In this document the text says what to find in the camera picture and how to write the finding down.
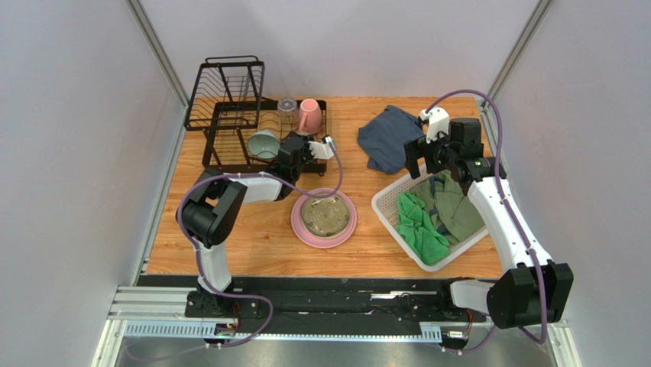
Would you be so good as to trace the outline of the folded blue cloth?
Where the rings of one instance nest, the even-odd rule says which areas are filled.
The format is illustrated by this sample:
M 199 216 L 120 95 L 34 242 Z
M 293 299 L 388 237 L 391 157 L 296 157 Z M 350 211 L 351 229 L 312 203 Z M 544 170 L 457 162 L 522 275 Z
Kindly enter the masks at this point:
M 357 142 L 368 155 L 367 167 L 396 174 L 406 161 L 404 143 L 423 134 L 417 117 L 392 105 L 358 129 Z

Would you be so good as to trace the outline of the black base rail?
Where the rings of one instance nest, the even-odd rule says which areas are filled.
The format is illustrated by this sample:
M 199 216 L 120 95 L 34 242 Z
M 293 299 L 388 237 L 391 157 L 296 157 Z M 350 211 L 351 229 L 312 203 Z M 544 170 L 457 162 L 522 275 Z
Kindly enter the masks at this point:
M 522 330 L 562 319 L 572 276 L 543 270 L 546 300 L 534 273 L 499 280 L 236 277 L 223 295 L 189 276 L 147 275 L 120 287 L 110 320 L 125 335 L 201 339 L 225 349 L 258 340 L 434 344 L 461 355 L 476 327 Z M 463 300 L 454 289 L 475 285 Z

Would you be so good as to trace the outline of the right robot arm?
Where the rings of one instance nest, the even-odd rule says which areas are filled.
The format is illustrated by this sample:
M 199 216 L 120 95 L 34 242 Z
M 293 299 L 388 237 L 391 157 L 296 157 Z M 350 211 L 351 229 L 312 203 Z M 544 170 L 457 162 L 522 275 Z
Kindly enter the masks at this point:
M 451 172 L 482 218 L 503 270 L 494 283 L 450 280 L 447 295 L 452 306 L 487 314 L 499 329 L 559 322 L 573 272 L 568 264 L 554 261 L 529 229 L 499 158 L 484 155 L 479 120 L 429 116 L 417 122 L 425 133 L 404 145 L 410 176 Z

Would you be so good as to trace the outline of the light green bowl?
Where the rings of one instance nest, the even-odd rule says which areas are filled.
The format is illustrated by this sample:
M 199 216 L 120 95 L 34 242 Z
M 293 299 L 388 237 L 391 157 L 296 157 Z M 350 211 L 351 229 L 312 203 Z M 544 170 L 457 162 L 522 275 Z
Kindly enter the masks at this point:
M 248 150 L 256 158 L 273 159 L 278 155 L 280 139 L 267 130 L 255 132 L 248 139 Z

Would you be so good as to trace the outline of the clear glass cup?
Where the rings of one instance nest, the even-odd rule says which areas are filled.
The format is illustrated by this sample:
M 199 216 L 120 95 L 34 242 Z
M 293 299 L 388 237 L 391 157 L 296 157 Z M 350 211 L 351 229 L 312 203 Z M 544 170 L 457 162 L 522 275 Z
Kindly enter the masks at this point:
M 277 116 L 282 125 L 294 125 L 299 116 L 299 104 L 293 97 L 282 97 L 277 102 Z

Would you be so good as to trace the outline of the pink mug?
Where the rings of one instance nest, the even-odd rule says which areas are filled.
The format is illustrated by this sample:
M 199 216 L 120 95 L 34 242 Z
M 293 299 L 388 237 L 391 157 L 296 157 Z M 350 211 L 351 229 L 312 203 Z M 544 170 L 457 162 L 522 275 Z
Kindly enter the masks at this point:
M 314 99 L 304 99 L 300 103 L 299 125 L 297 131 L 304 135 L 316 135 L 322 128 L 322 110 Z

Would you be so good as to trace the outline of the olive green shirt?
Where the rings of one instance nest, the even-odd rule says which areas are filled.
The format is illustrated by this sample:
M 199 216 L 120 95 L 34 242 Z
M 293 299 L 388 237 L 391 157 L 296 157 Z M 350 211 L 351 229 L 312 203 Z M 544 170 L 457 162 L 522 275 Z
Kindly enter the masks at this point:
M 456 245 L 484 227 L 484 221 L 449 170 L 430 175 L 409 192 L 424 203 L 437 233 Z

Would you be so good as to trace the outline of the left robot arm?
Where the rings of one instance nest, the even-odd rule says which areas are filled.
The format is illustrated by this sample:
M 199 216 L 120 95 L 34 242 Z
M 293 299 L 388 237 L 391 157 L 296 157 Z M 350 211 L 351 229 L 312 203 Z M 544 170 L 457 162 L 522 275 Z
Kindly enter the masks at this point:
M 225 174 L 207 168 L 184 195 L 177 222 L 195 252 L 199 291 L 219 303 L 232 289 L 225 242 L 241 207 L 249 203 L 284 200 L 296 190 L 303 167 L 315 159 L 314 138 L 291 132 L 280 141 L 277 156 L 260 173 Z

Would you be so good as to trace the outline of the white plastic basket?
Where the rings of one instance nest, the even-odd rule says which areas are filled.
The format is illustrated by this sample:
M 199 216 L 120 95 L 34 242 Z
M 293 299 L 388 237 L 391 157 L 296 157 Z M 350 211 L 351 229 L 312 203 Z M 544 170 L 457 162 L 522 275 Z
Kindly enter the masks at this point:
M 372 200 L 371 206 L 376 213 L 378 219 L 387 229 L 389 234 L 394 238 L 395 242 L 403 249 L 403 251 L 424 271 L 436 272 L 444 268 L 447 264 L 455 260 L 458 256 L 469 250 L 472 246 L 479 243 L 482 239 L 488 236 L 488 230 L 482 226 L 475 233 L 469 236 L 465 241 L 456 245 L 450 245 L 450 253 L 443 258 L 443 260 L 436 262 L 434 265 L 426 265 L 420 257 L 408 246 L 403 238 L 396 231 L 395 227 L 398 225 L 398 205 L 397 198 L 400 193 L 408 191 L 420 182 L 423 182 L 431 176 L 426 172 L 426 165 L 419 166 L 420 177 L 412 179 L 410 174 L 404 174 L 401 178 L 395 180 L 392 184 L 388 185 L 378 193 L 376 193 Z

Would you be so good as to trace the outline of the pink plate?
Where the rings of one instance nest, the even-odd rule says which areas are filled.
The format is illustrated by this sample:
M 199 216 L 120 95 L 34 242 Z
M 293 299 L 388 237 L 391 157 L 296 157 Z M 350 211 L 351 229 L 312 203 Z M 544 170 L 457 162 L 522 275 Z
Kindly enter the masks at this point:
M 317 199 L 301 196 L 290 214 L 296 237 L 314 248 L 334 248 L 346 242 L 358 221 L 353 202 L 343 193 Z

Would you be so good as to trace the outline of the bright green towel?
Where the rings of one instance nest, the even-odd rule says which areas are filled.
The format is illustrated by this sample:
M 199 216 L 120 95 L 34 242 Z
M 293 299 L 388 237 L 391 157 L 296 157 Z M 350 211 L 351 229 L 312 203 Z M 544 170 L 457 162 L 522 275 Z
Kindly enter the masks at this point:
M 397 197 L 397 208 L 395 229 L 420 261 L 430 266 L 450 254 L 448 239 L 435 229 L 421 199 L 402 192 Z

